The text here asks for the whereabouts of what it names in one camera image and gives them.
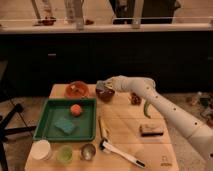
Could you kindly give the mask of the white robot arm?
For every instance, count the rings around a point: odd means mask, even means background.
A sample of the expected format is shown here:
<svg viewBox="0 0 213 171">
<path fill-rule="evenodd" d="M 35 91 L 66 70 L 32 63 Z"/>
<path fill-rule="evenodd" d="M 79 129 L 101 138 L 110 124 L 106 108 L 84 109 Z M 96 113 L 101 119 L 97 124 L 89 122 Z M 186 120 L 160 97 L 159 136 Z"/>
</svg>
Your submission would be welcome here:
<svg viewBox="0 0 213 171">
<path fill-rule="evenodd" d="M 155 89 L 147 77 L 114 76 L 104 81 L 117 92 L 133 92 L 154 106 L 207 162 L 213 162 L 213 129 L 172 103 Z"/>
</svg>

